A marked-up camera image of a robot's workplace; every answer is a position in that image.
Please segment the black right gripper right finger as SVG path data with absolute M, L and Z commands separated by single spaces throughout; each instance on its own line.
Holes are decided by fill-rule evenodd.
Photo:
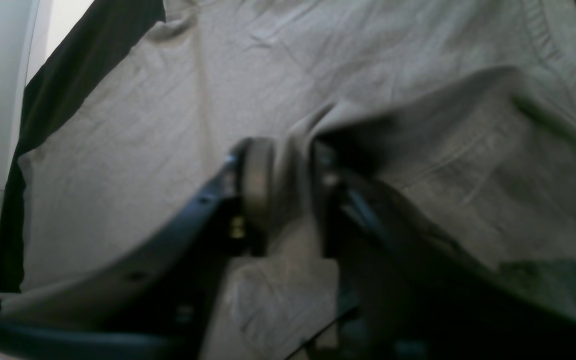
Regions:
M 316 141 L 323 255 L 355 292 L 368 353 L 384 360 L 576 360 L 576 321 L 504 289 L 402 195 Z

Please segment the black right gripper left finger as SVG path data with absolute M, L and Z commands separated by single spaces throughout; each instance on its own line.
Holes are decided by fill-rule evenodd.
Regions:
M 0 360 L 195 360 L 231 260 L 262 256 L 274 141 L 246 137 L 144 244 L 82 280 L 0 300 Z

